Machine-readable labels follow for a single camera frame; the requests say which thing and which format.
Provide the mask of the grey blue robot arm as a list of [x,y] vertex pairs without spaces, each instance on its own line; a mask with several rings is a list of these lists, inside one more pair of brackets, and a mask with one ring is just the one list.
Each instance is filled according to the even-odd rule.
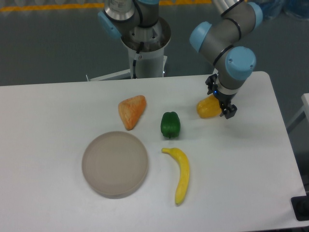
[[[242,0],[215,0],[213,4],[222,21],[217,25],[200,23],[189,42],[217,70],[207,78],[206,85],[208,93],[218,100],[221,115],[228,119],[237,111],[232,99],[256,65],[253,51],[235,43],[261,24],[263,12],[256,3]],[[164,50],[171,29],[159,16],[159,1],[107,0],[98,20],[127,48],[131,78],[163,76]]]

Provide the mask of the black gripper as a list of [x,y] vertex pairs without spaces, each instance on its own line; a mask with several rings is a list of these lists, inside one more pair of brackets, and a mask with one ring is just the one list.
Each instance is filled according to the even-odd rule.
[[222,85],[216,84],[218,75],[210,75],[205,84],[208,87],[207,94],[213,94],[216,99],[219,100],[219,105],[221,109],[220,117],[225,117],[226,119],[232,118],[237,111],[237,107],[232,104],[232,99],[238,93],[239,89],[227,89]]

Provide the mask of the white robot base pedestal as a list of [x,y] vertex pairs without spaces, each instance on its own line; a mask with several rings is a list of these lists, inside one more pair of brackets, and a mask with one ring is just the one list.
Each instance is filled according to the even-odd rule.
[[128,52],[129,69],[91,78],[89,81],[163,77],[167,60],[164,50],[170,38],[170,26],[161,17],[151,27],[135,27],[121,37]]

